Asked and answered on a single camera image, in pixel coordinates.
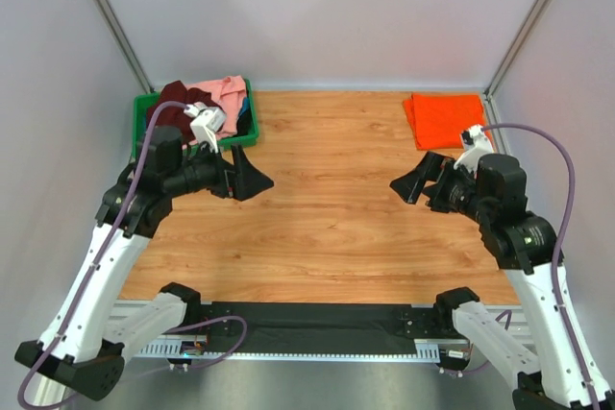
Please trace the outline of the orange t shirt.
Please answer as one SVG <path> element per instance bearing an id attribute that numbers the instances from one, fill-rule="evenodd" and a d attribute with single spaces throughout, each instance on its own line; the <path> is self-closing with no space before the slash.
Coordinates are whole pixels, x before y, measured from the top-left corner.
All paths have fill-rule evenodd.
<path id="1" fill-rule="evenodd" d="M 486 123 L 478 94 L 414 92 L 402 105 L 415 146 L 423 151 L 462 149 L 462 132 Z"/>

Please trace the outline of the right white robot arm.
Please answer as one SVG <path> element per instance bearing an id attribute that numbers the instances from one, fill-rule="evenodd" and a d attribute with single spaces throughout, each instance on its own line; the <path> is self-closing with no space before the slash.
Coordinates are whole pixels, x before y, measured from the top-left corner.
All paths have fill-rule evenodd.
<path id="1" fill-rule="evenodd" d="M 490 319 L 469 288 L 436 297 L 447 326 L 479 348 L 510 387 L 517 409 L 611 409 L 614 390 L 597 370 L 587 347 L 571 340 L 578 321 L 564 319 L 568 300 L 562 257 L 554 257 L 556 233 L 527 209 L 526 172 L 515 157 L 486 154 L 471 172 L 451 157 L 428 152 L 390 187 L 408 204 L 426 196 L 432 211 L 456 212 L 478 224 L 481 241 L 496 259 L 523 308 L 534 348 L 529 350 Z M 588 370 L 575 356 L 580 347 Z"/>

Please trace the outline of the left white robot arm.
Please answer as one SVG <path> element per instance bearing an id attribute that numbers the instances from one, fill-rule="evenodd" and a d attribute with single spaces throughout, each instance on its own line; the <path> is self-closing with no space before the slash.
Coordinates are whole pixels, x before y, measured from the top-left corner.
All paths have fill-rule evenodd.
<path id="1" fill-rule="evenodd" d="M 105 398 L 125 365 L 166 332 L 197 329 L 198 291 L 170 282 L 118 324 L 109 316 L 124 282 L 178 197 L 207 190 L 236 201 L 254 198 L 274 182 L 241 146 L 226 161 L 211 148 L 196 153 L 179 129 L 151 127 L 137 144 L 137 158 L 103 196 L 86 258 L 59 312 L 36 340 L 21 343 L 16 362 L 91 400 Z"/>

